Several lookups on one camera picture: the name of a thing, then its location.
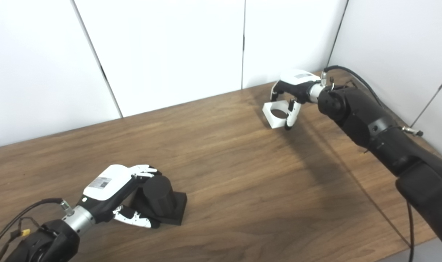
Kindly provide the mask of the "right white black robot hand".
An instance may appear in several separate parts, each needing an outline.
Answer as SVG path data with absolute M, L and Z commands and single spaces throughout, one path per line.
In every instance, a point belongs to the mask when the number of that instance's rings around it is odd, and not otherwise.
M 284 129 L 292 129 L 303 104 L 318 102 L 318 96 L 326 84 L 326 73 L 322 73 L 321 76 L 305 70 L 287 70 L 281 73 L 279 81 L 271 89 L 270 102 L 276 102 L 284 93 L 293 96 L 287 104 Z

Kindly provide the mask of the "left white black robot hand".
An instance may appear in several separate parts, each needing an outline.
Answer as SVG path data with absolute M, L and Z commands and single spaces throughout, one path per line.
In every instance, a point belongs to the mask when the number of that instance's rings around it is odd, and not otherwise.
M 85 210 L 93 225 L 115 219 L 136 227 L 157 229 L 160 222 L 156 219 L 123 204 L 138 187 L 157 176 L 161 172 L 148 164 L 132 167 L 113 164 L 85 187 L 77 206 Z

